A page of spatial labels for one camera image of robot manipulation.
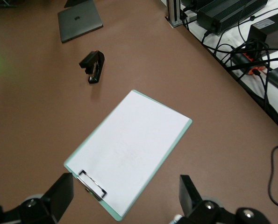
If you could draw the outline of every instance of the green clipboard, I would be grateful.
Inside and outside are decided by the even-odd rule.
[[[121,221],[191,123],[132,90],[64,166]]]

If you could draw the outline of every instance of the black stapler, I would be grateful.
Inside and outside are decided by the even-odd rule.
[[[89,75],[90,84],[98,83],[105,56],[100,51],[91,51],[80,63],[81,68],[85,68],[85,73]]]

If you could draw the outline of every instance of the black box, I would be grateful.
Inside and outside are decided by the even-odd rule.
[[[181,3],[191,11],[197,12],[202,7],[211,3],[213,0],[181,0]]]
[[[268,0],[214,0],[197,12],[197,23],[220,35],[263,8]]]
[[[257,39],[267,43],[270,48],[278,48],[278,14],[251,25],[249,39]]]

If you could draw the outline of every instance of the gray laptop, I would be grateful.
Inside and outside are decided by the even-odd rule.
[[[58,21],[62,43],[103,27],[93,0],[59,12]]]

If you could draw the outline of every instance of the brown floor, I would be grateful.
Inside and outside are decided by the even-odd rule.
[[[184,27],[172,29],[159,0],[95,0],[104,27],[60,42],[65,0],[0,9],[0,205],[45,192],[63,162],[136,89],[190,117],[176,145],[122,223],[167,224],[182,214],[179,175],[230,212],[252,207],[278,224],[268,198],[278,126]],[[78,63],[105,55],[98,84]],[[278,200],[278,152],[272,192]],[[116,223],[75,181],[60,223]]]

